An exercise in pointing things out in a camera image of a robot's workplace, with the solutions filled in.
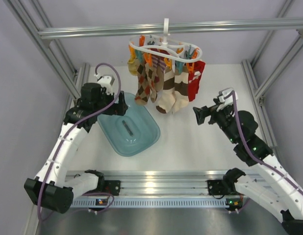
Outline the red sock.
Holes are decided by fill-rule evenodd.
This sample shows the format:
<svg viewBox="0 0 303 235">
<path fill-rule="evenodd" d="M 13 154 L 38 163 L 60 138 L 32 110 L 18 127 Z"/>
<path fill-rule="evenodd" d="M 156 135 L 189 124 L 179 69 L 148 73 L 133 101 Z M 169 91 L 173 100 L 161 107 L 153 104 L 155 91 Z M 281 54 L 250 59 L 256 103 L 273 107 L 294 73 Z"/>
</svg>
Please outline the red sock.
<svg viewBox="0 0 303 235">
<path fill-rule="evenodd" d="M 195 70 L 193 73 L 189 73 L 188 75 L 188 98 L 189 102 L 195 100 L 196 95 L 199 92 L 200 81 L 202 77 L 202 73 L 205 68 L 205 62 L 202 60 L 195 62 Z"/>
</svg>

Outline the cream brown sock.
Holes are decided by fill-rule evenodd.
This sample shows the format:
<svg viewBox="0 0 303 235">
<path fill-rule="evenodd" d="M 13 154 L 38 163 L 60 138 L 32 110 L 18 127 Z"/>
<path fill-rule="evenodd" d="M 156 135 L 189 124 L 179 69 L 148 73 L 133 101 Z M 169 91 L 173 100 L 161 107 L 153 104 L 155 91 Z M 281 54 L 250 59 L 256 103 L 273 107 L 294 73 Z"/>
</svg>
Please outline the cream brown sock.
<svg viewBox="0 0 303 235">
<path fill-rule="evenodd" d="M 156 109 L 162 114 L 167 114 L 176 102 L 175 91 L 175 72 L 167 67 L 164 72 L 164 84 L 162 95 L 157 102 Z"/>
</svg>

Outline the argyle beige orange sock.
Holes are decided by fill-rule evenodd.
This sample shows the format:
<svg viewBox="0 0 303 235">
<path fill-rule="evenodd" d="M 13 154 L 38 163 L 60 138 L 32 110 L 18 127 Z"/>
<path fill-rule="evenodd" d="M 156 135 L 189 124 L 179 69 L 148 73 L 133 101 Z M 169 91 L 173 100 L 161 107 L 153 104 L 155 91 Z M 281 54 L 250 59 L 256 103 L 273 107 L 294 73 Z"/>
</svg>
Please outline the argyle beige orange sock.
<svg viewBox="0 0 303 235">
<path fill-rule="evenodd" d="M 135 103 L 144 106 L 150 100 L 155 103 L 158 93 L 163 89 L 164 73 L 160 68 L 141 63 L 138 69 L 138 89 L 135 95 Z"/>
</svg>

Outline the orange clothes peg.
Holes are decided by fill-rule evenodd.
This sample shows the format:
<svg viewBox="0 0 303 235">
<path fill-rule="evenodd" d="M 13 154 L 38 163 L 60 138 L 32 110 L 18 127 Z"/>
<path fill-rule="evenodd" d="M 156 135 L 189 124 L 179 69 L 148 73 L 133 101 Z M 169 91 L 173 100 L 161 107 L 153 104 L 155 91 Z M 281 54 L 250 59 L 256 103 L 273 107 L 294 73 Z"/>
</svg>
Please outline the orange clothes peg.
<svg viewBox="0 0 303 235">
<path fill-rule="evenodd" d="M 186 67 L 187 67 L 189 73 L 193 73 L 195 70 L 195 63 L 194 62 L 186 63 Z"/>
</svg>

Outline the white round clip hanger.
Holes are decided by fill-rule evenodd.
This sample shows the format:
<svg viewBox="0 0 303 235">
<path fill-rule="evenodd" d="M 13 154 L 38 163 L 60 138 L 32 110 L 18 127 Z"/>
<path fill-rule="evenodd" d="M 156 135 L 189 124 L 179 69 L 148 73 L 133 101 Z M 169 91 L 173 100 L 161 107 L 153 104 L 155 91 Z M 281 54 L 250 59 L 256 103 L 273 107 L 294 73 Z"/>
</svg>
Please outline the white round clip hanger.
<svg viewBox="0 0 303 235">
<path fill-rule="evenodd" d="M 193 63 L 201 60 L 203 52 L 197 45 L 174 40 L 169 38 L 169 19 L 164 19 L 164 25 L 161 27 L 162 35 L 143 34 L 140 36 L 133 36 L 128 42 L 129 50 L 131 53 L 138 55 L 157 55 L 172 61 L 180 61 L 183 63 Z M 192 59 L 184 59 L 184 52 L 192 48 Z"/>
</svg>

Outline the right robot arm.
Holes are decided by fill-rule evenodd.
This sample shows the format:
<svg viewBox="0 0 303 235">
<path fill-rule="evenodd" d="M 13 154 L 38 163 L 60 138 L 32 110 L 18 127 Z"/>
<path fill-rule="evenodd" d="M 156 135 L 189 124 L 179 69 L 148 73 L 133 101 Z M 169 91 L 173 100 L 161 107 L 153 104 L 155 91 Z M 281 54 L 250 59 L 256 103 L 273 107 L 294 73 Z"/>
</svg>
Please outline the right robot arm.
<svg viewBox="0 0 303 235">
<path fill-rule="evenodd" d="M 223 187 L 228 194 L 243 194 L 270 212 L 289 235 L 303 235 L 303 189 L 283 168 L 272 149 L 255 131 L 258 124 L 248 111 L 235 112 L 232 105 L 222 110 L 212 107 L 194 107 L 197 124 L 210 118 L 229 141 L 235 145 L 236 156 L 266 181 L 266 189 L 238 168 L 223 176 Z"/>
</svg>

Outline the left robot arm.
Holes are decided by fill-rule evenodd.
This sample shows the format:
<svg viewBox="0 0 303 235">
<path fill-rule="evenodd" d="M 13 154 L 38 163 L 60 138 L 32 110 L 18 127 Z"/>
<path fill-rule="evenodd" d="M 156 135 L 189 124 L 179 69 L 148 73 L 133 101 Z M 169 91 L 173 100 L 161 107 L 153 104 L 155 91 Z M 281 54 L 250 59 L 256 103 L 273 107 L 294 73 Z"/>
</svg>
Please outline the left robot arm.
<svg viewBox="0 0 303 235">
<path fill-rule="evenodd" d="M 79 196 L 91 191 L 94 194 L 104 192 L 104 174 L 97 170 L 86 170 L 69 181 L 65 180 L 66 174 L 78 147 L 98 116 L 124 116 L 127 109 L 124 91 L 109 93 L 99 83 L 82 86 L 81 97 L 66 112 L 60 135 L 48 159 L 34 179 L 25 181 L 25 191 L 34 205 L 65 213 Z"/>
</svg>

